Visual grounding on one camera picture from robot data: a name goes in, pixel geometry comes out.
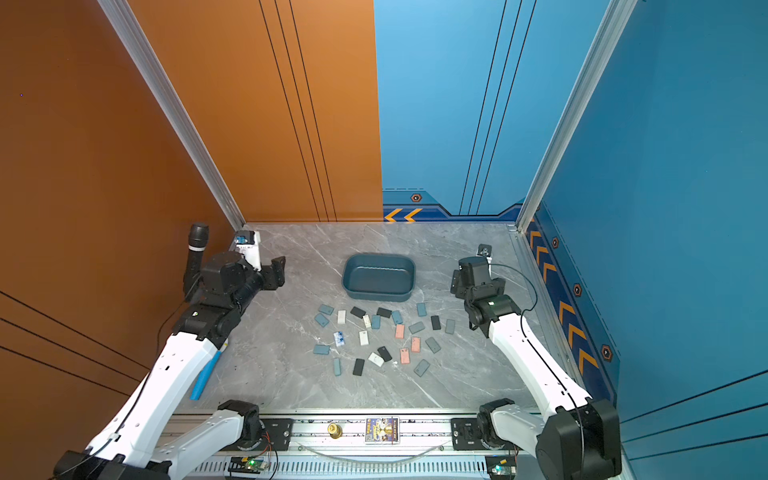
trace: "ventilation grille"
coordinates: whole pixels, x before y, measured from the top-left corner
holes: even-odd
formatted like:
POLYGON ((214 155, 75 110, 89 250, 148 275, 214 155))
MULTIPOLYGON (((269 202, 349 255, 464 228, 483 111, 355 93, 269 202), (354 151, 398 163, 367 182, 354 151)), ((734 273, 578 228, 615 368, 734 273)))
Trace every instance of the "ventilation grille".
MULTIPOLYGON (((227 473, 228 462, 224 460, 203 462, 192 471, 190 476, 207 476, 206 474, 224 474, 227 473)), ((369 464, 354 465, 346 462, 337 462, 335 460, 317 460, 289 458, 281 461, 278 465, 275 478, 310 478, 325 477, 329 475, 342 474, 345 476, 354 476, 357 478, 380 477, 382 475, 391 475, 392 477, 403 474, 445 476, 450 478, 456 474, 481 474, 487 475, 485 460, 482 457, 461 456, 451 457, 439 460, 417 460, 404 465, 388 465, 386 463, 372 462, 369 464)), ((236 474, 239 477, 260 478, 261 475, 236 474)))

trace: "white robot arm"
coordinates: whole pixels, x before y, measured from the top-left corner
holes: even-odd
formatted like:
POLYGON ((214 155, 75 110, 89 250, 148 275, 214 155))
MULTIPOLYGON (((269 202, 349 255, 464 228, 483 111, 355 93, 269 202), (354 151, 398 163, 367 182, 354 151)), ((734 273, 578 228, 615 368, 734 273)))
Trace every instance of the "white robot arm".
POLYGON ((201 267, 208 227, 192 226, 184 292, 190 301, 196 290, 202 290, 200 299, 181 314, 162 353, 120 412, 85 452, 66 452, 55 466, 54 478, 181 480, 201 458, 227 445, 248 449, 266 441, 258 406, 229 400, 195 429, 156 448, 181 398, 240 323, 253 297, 285 283, 285 257, 260 265, 258 238, 250 230, 237 232, 235 251, 213 255, 201 267))
POLYGON ((535 337, 523 311, 504 294, 505 281, 491 278, 491 247, 458 261, 451 293, 464 300, 471 329, 480 329, 509 359, 531 391, 541 416, 509 399, 480 407, 478 425, 491 448, 509 442, 534 455, 548 480, 602 480, 621 473, 616 409, 593 401, 535 337))

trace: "gray marble surface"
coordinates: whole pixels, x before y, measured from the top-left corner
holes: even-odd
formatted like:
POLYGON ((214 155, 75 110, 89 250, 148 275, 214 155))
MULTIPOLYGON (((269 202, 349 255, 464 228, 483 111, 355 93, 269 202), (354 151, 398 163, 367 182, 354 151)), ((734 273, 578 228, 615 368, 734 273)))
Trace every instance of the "gray marble surface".
MULTIPOLYGON (((335 408, 468 408, 508 397, 524 408, 535 403, 509 361, 479 330, 471 331, 462 301, 449 292, 457 260, 474 255, 480 243, 493 246, 494 262, 518 266, 508 228, 498 223, 320 223, 254 224, 261 234, 262 261, 286 256, 286 284, 259 293, 216 365, 199 401, 187 394, 178 411, 215 409, 224 400, 257 403, 262 410, 335 408), (416 265, 410 300, 386 303, 350 299, 342 288, 347 258, 354 253, 398 253, 416 265), (456 320, 454 335, 433 331, 429 316, 418 317, 416 304, 426 303, 428 314, 456 320), (347 310, 347 324, 321 328, 314 320, 325 303, 347 310), (370 330, 370 344, 360 346, 361 319, 349 314, 353 306, 370 313, 383 306, 399 310, 406 324, 405 339, 395 339, 391 319, 382 318, 380 330, 370 330), (408 325, 424 321, 421 353, 411 363, 399 363, 399 349, 410 346, 408 325), (342 331, 346 345, 335 347, 333 333, 342 331), (433 336, 442 350, 432 353, 424 344, 433 336), (314 355, 316 344, 331 345, 328 356, 314 355), (371 352, 386 346, 393 360, 383 367, 368 361, 371 352), (342 375, 333 374, 340 358, 342 375), (353 376, 355 359, 366 360, 362 377, 353 376), (423 377, 413 369, 419 360, 431 366, 423 377)), ((505 269, 494 271, 507 282, 506 293, 521 306, 531 297, 524 280, 505 269)), ((544 341, 534 313, 526 315, 544 341)))

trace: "orange wall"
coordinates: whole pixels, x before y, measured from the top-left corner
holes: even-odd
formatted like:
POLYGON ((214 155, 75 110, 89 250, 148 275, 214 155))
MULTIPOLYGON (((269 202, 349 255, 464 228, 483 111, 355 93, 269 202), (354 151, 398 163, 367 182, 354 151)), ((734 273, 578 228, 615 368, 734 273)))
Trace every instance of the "orange wall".
POLYGON ((96 2, 3 7, 0 478, 47 478, 154 361, 190 223, 232 230, 96 2))
POLYGON ((381 220, 372 0, 130 4, 246 220, 381 220))

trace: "yellow chevron arrow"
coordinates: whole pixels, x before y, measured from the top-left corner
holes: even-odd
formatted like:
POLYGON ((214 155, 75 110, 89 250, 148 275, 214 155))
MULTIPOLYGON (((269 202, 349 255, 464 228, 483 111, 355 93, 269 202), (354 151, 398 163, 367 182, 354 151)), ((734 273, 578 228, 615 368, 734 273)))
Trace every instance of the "yellow chevron arrow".
POLYGON ((533 250, 533 237, 540 237, 541 232, 531 232, 531 250, 533 250))
POLYGON ((581 374, 584 374, 584 361, 587 360, 589 363, 594 365, 596 369, 599 369, 598 361, 594 359, 592 355, 589 353, 586 353, 584 350, 579 349, 578 351, 578 371, 581 372, 581 374))
POLYGON ((563 310, 567 310, 568 312, 573 313, 576 315, 576 312, 574 311, 574 307, 568 305, 567 303, 560 301, 560 324, 563 324, 563 310))
POLYGON ((571 325, 568 326, 568 345, 570 345, 571 348, 574 347, 574 333, 576 335, 579 335, 581 338, 585 340, 587 339, 587 336, 584 335, 584 330, 575 327, 574 324, 572 323, 571 325))
POLYGON ((541 252, 549 253, 546 247, 536 247, 536 265, 541 265, 541 252))
POLYGON ((551 263, 544 262, 544 283, 547 283, 547 270, 552 270, 553 272, 558 271, 558 269, 554 268, 554 265, 551 263))
POLYGON ((422 209, 417 208, 416 210, 414 210, 410 214, 406 215, 406 220, 409 221, 409 222, 416 222, 416 220, 413 220, 413 216, 416 215, 420 211, 422 211, 422 209))
POLYGON ((402 210, 402 208, 396 208, 396 209, 392 210, 391 212, 389 212, 389 215, 384 217, 384 220, 389 220, 390 222, 395 223, 397 220, 395 220, 392 217, 394 217, 395 215, 399 214, 400 210, 402 210))

